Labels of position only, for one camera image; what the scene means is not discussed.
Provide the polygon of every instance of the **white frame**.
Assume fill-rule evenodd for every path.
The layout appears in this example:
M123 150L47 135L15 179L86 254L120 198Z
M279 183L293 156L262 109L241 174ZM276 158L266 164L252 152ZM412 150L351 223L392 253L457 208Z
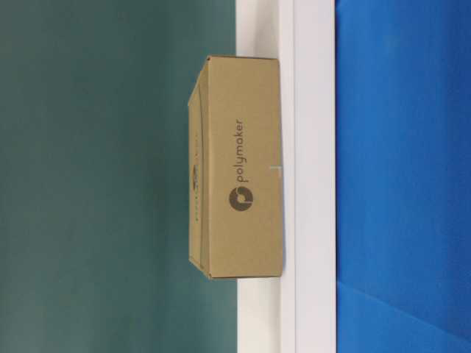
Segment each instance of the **white frame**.
M237 54L279 57L280 279L238 281L240 353L335 353L335 2L237 0Z

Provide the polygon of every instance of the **blue fabric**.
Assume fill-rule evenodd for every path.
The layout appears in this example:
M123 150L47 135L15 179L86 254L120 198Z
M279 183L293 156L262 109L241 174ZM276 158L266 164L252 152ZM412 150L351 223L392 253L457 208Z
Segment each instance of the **blue fabric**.
M336 3L339 353L471 352L470 18Z

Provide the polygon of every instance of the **cardboard box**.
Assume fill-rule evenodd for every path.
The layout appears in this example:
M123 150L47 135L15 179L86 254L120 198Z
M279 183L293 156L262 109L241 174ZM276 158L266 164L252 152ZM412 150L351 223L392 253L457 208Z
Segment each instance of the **cardboard box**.
M190 261L211 279L280 276L278 61L208 57L188 112Z

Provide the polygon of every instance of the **printed logo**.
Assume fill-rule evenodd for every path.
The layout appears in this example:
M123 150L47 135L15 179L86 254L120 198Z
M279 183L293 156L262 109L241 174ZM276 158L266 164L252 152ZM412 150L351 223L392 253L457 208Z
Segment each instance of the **printed logo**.
M252 191L244 186L233 189L229 194L229 203L234 210L248 210L253 203Z

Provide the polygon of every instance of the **green wall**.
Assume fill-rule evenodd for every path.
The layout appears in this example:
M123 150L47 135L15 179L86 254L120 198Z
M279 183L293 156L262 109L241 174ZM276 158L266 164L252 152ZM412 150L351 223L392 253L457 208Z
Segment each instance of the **green wall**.
M233 0L0 4L0 352L236 351L188 262L186 102Z

